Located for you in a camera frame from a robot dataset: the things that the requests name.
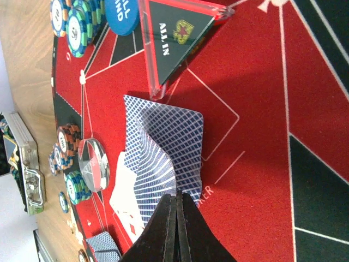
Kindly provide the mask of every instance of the orange poker chip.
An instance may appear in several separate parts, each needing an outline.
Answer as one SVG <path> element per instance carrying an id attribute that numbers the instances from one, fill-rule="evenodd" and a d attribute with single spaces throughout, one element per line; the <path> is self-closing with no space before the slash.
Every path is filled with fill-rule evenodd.
<path id="1" fill-rule="evenodd" d="M 77 148 L 79 147 L 79 143 L 81 140 L 80 129 L 77 125 L 74 125 L 74 124 L 67 124 L 67 127 L 69 128 L 69 130 L 74 138 L 74 150 L 77 151 Z"/>
<path id="2" fill-rule="evenodd" d="M 57 129 L 57 139 L 59 146 L 61 147 L 62 153 L 66 157 L 73 157 L 76 154 L 74 150 L 74 136 L 67 127 L 58 127 Z"/>

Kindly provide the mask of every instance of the playing card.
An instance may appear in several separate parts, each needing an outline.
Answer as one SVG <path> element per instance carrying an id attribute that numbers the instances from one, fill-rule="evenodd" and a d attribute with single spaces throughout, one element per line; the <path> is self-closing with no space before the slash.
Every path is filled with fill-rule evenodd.
<path id="1" fill-rule="evenodd" d="M 176 195 L 176 173 L 168 154 L 137 122 L 140 148 L 134 192 L 146 225 L 164 194 Z"/>
<path id="2" fill-rule="evenodd" d="M 126 156 L 125 165 L 137 173 L 143 171 L 140 166 L 141 133 L 138 126 L 170 158 L 176 173 L 176 188 L 189 193 L 198 204 L 202 182 L 200 178 L 203 117 L 199 112 L 124 96 L 126 106 Z M 161 197 L 158 191 L 148 197 Z M 144 216 L 151 216 L 145 211 Z"/>
<path id="3" fill-rule="evenodd" d="M 124 159 L 125 152 L 121 152 L 116 168 L 115 188 L 110 197 L 109 204 L 134 243 L 142 234 L 144 224 L 133 189 L 136 174 L 124 165 Z"/>

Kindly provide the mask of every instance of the poker chip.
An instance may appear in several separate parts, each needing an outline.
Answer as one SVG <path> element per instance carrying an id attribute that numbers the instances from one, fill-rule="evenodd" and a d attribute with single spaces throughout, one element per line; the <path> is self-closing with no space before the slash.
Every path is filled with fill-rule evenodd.
<path id="1" fill-rule="evenodd" d="M 92 17 L 92 25 L 93 25 L 93 38 L 97 35 L 98 29 L 99 29 L 99 24 L 97 23 L 97 7 L 95 4 L 94 0 L 89 0 L 88 1 L 89 7 L 91 9 L 91 17 Z"/>
<path id="2" fill-rule="evenodd" d="M 77 205 L 82 200 L 81 186 L 79 186 L 79 184 L 69 174 L 67 175 L 66 179 L 66 186 L 69 199 L 73 205 Z"/>
<path id="3" fill-rule="evenodd" d="M 49 154 L 49 166 L 50 166 L 52 175 L 57 176 L 59 174 L 59 169 L 58 169 L 55 157 L 53 155 L 53 152 Z"/>
<path id="4" fill-rule="evenodd" d="M 74 176 L 76 182 L 79 181 L 80 186 L 81 186 L 81 192 L 82 192 L 82 200 L 88 200 L 92 196 L 92 192 L 89 190 L 87 187 L 85 181 L 82 178 L 82 175 L 79 171 L 73 171 L 71 174 Z"/>
<path id="5" fill-rule="evenodd" d="M 140 22 L 138 1 L 105 0 L 105 15 L 114 33 L 128 35 Z"/>
<path id="6" fill-rule="evenodd" d="M 79 250 L 79 262 L 89 262 L 84 250 Z"/>
<path id="7" fill-rule="evenodd" d="M 90 199 L 92 192 L 83 183 L 83 178 L 79 171 L 73 171 L 65 177 L 65 183 L 69 194 L 70 201 L 77 205 L 81 201 Z"/>
<path id="8" fill-rule="evenodd" d="M 70 5 L 67 5 L 66 0 L 51 0 L 50 18 L 53 32 L 58 37 L 63 37 L 66 34 L 69 10 Z"/>
<path id="9" fill-rule="evenodd" d="M 20 173 L 14 166 L 10 167 L 10 173 L 15 180 L 18 180 L 20 178 Z"/>
<path id="10" fill-rule="evenodd" d="M 90 0 L 90 2 L 93 1 L 94 5 L 96 7 L 96 19 L 97 19 L 97 25 L 98 28 L 102 24 L 102 10 L 101 10 L 101 1 L 100 0 Z"/>
<path id="11" fill-rule="evenodd" d="M 62 153 L 66 157 L 73 157 L 76 154 L 76 138 L 71 129 L 67 126 L 58 127 L 57 139 Z"/>
<path id="12" fill-rule="evenodd" d="M 65 194 L 63 192 L 60 192 L 58 195 L 58 198 L 59 198 L 59 203 L 61 205 L 63 212 L 68 213 L 69 206 L 68 206 L 68 201 L 67 201 L 67 198 L 65 197 Z"/>
<path id="13" fill-rule="evenodd" d="M 4 135 L 8 135 L 10 137 L 13 137 L 12 133 L 10 132 L 9 125 L 7 124 L 7 121 L 5 118 L 1 119 L 1 121 L 0 121 L 0 130 Z"/>
<path id="14" fill-rule="evenodd" d="M 67 124 L 68 129 L 70 130 L 70 133 L 73 136 L 73 140 L 74 140 L 74 151 L 75 153 L 77 152 L 77 149 L 79 147 L 79 143 L 81 141 L 81 132 L 80 132 L 80 128 L 75 125 L 75 124 Z"/>
<path id="15" fill-rule="evenodd" d="M 102 24 L 105 21 L 105 2 L 104 2 L 104 0 L 100 0 L 100 13 L 101 13 L 101 24 Z"/>
<path id="16" fill-rule="evenodd" d="M 81 11 L 83 13 L 83 19 L 86 23 L 86 30 L 87 30 L 87 44 L 92 42 L 93 38 L 93 18 L 92 18 L 92 11 L 91 7 L 88 4 L 88 1 L 86 0 L 75 0 L 73 2 L 73 7 L 76 10 Z"/>
<path id="17" fill-rule="evenodd" d="M 74 57 L 84 55 L 88 44 L 87 25 L 84 13 L 75 8 L 68 13 L 67 41 Z"/>
<path id="18" fill-rule="evenodd" d="M 59 170 L 65 170 L 73 165 L 73 158 L 67 157 L 63 154 L 59 143 L 55 143 L 53 146 L 53 155 Z"/>

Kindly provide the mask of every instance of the chip stack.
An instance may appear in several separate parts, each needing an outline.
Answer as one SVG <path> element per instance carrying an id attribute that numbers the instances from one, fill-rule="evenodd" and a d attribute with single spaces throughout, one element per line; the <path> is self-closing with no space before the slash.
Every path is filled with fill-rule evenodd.
<path id="1" fill-rule="evenodd" d="M 61 150 L 59 143 L 53 146 L 53 155 L 59 170 L 65 170 L 73 165 L 73 158 L 67 157 Z"/>
<path id="2" fill-rule="evenodd" d="M 79 171 L 73 171 L 67 174 L 65 177 L 65 184 L 67 186 L 70 201 L 73 205 L 88 200 L 92 196 L 92 192 L 86 186 Z"/>
<path id="3" fill-rule="evenodd" d="M 59 174 L 59 169 L 58 169 L 55 157 L 53 155 L 53 152 L 49 154 L 49 166 L 50 166 L 52 175 L 57 176 Z"/>
<path id="4" fill-rule="evenodd" d="M 67 0 L 52 1 L 57 2 L 51 3 L 53 31 L 56 35 L 67 35 L 71 54 L 74 57 L 82 57 L 105 21 L 104 0 L 74 0 L 72 5 Z M 57 29 L 63 23 L 65 23 L 64 32 L 62 29 Z"/>
<path id="5" fill-rule="evenodd" d="M 81 140 L 80 129 L 74 124 L 60 126 L 57 129 L 57 139 L 64 156 L 71 158 L 77 153 Z"/>

